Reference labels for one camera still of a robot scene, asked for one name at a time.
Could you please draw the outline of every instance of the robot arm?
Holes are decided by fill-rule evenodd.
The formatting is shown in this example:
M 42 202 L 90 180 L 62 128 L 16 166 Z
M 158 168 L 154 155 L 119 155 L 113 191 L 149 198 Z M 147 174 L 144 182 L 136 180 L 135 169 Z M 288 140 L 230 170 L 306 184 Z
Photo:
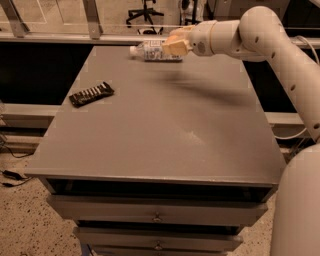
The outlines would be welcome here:
M 165 53 L 227 54 L 266 60 L 313 140 L 284 170 L 277 194 L 271 256 L 319 255 L 320 251 L 320 67 L 292 44 L 277 15 L 266 7 L 247 11 L 240 21 L 209 21 L 173 31 Z
M 175 30 L 163 50 L 174 55 L 193 51 L 198 56 L 227 54 L 268 61 L 312 139 L 320 141 L 320 67 L 291 43 L 272 10 L 254 7 L 240 20 L 208 21 Z

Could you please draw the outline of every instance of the bottle label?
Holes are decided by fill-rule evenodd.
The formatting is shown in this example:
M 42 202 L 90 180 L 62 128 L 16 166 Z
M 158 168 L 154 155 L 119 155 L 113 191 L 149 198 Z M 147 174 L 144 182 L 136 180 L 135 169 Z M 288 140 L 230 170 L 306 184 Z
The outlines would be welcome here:
M 181 56 L 167 55 L 162 52 L 164 40 L 150 40 L 144 42 L 144 59 L 146 61 L 181 61 Z

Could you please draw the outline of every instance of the bottle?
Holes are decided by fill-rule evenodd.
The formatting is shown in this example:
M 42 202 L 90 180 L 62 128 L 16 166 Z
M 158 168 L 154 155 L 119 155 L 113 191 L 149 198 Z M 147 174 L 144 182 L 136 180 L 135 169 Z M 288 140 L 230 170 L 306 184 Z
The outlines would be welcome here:
M 164 54 L 162 51 L 162 43 L 164 40 L 148 40 L 143 41 L 138 46 L 130 47 L 130 56 L 140 57 L 145 61 L 154 62 L 180 62 L 181 56 Z

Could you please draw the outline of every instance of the desk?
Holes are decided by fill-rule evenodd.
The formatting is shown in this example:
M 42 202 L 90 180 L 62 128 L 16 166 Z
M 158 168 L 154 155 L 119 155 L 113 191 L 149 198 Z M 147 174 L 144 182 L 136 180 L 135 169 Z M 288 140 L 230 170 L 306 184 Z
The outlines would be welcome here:
M 225 255 L 266 211 L 285 167 L 242 62 L 182 63 L 94 47 L 69 94 L 110 83 L 80 109 L 66 98 L 26 170 L 103 255 Z

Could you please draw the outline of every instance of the terrazzo floor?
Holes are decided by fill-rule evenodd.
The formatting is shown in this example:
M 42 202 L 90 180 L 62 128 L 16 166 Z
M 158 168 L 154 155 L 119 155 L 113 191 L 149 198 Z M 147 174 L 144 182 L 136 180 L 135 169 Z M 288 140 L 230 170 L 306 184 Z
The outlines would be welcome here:
M 0 170 L 23 174 L 30 157 L 16 159 L 0 154 Z M 0 182 L 19 183 L 0 176 Z M 0 186 L 0 255 L 1 256 L 80 256 L 72 221 L 63 220 L 46 202 L 49 192 L 37 179 L 22 186 Z M 228 256 L 267 256 L 270 251 L 275 197 L 269 210 L 254 226 L 241 232 L 244 239 Z

